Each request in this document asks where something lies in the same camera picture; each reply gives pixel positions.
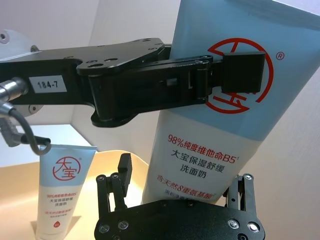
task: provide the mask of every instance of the white background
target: white background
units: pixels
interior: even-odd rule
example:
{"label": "white background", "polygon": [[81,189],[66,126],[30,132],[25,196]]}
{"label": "white background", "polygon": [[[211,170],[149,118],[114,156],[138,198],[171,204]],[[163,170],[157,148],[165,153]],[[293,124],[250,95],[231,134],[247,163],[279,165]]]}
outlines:
{"label": "white background", "polygon": [[[151,37],[170,43],[179,2],[0,0],[0,28],[27,35],[40,49],[113,44]],[[320,14],[317,0],[282,2]],[[319,80],[318,71],[243,170],[255,177],[257,215],[267,240],[320,239]],[[129,150],[149,161],[157,112],[141,114],[128,125],[115,129],[93,127],[92,112],[87,106],[76,106],[74,111],[73,106],[46,107],[30,119],[37,124],[71,122],[100,150]]]}
{"label": "white background", "polygon": [[[31,128],[36,136],[50,138],[52,144],[90,146],[70,124],[33,125]],[[17,127],[17,130],[23,133],[20,126]],[[39,156],[32,152],[29,145],[20,144],[16,147],[7,147],[5,140],[0,137],[0,149],[0,168],[39,161]]]}

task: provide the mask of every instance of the screw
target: screw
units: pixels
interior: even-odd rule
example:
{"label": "screw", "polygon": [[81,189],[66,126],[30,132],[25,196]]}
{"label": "screw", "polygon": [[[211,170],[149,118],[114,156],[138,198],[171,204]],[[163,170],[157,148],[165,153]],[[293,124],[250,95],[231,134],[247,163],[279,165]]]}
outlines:
{"label": "screw", "polygon": [[30,52],[32,52],[32,53],[39,52],[39,48],[36,45],[32,45],[30,48]]}
{"label": "screw", "polygon": [[244,177],[246,178],[246,179],[248,179],[248,180],[252,180],[252,176],[251,175],[249,175],[249,174],[246,174],[246,175],[244,175]]}
{"label": "screw", "polygon": [[118,224],[118,228],[121,230],[125,230],[129,227],[129,223],[126,220],[120,221]]}
{"label": "screw", "polygon": [[234,219],[230,219],[230,220],[228,221],[228,225],[229,225],[229,227],[232,228],[232,229],[238,229],[238,228],[239,228],[239,223],[238,223],[238,221],[236,221],[236,220],[234,220]]}
{"label": "screw", "polygon": [[196,64],[207,64],[207,63],[208,63],[208,60],[204,60],[204,61],[199,60],[199,61],[196,61],[195,63],[196,63]]}
{"label": "screw", "polygon": [[0,43],[7,44],[10,38],[6,31],[0,32]]}
{"label": "screw", "polygon": [[120,237],[119,237],[118,235],[114,235],[114,236],[112,237],[112,240],[120,240]]}
{"label": "screw", "polygon": [[102,234],[105,234],[105,233],[109,232],[109,230],[110,230],[110,226],[107,225],[107,224],[101,225],[99,227],[99,232],[102,233]]}
{"label": "screw", "polygon": [[238,234],[238,240],[248,240],[248,237],[243,233],[239,233]]}
{"label": "screw", "polygon": [[255,223],[253,223],[253,222],[249,222],[248,228],[249,228],[249,230],[250,230],[251,232],[253,232],[253,233],[257,233],[257,232],[260,231],[260,230],[259,230],[259,227],[258,227]]}
{"label": "screw", "polygon": [[37,111],[37,105],[29,105],[29,113],[34,114]]}

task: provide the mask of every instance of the registered trademark symbol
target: registered trademark symbol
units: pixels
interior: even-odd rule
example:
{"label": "registered trademark symbol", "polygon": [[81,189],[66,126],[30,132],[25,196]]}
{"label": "registered trademark symbol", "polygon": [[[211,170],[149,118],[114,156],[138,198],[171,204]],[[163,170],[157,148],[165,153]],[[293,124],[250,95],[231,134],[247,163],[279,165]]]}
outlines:
{"label": "registered trademark symbol", "polygon": [[280,51],[276,54],[276,59],[282,60],[285,58],[285,53],[283,51]]}

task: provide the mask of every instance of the beige table surface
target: beige table surface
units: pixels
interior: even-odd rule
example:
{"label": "beige table surface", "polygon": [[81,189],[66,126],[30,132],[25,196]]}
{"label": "beige table surface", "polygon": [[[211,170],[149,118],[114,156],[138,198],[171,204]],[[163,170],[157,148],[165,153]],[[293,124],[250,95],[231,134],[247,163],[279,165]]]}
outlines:
{"label": "beige table surface", "polygon": [[[98,221],[96,176],[117,172],[123,151],[96,153],[79,196],[65,240],[94,240]],[[125,203],[141,203],[148,165],[132,156],[132,176]],[[37,227],[39,163],[0,168],[0,240],[34,240]],[[111,209],[114,209],[111,195]]]}

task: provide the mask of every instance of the metal connector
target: metal connector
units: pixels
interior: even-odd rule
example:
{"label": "metal connector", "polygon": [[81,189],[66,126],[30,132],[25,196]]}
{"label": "metal connector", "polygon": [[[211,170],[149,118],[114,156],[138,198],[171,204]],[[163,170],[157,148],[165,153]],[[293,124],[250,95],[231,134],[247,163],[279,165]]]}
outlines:
{"label": "metal connector", "polygon": [[9,113],[12,109],[14,109],[10,102],[0,100],[0,118],[7,118],[9,117]]}
{"label": "metal connector", "polygon": [[13,125],[13,123],[10,121],[10,118],[0,118],[0,132],[6,144],[10,148],[20,145],[19,141],[17,141],[16,139],[16,136],[19,135],[18,130],[16,126]]}
{"label": "metal connector", "polygon": [[19,77],[14,77],[11,80],[0,83],[0,100],[2,101],[11,101],[27,92],[27,83]]}

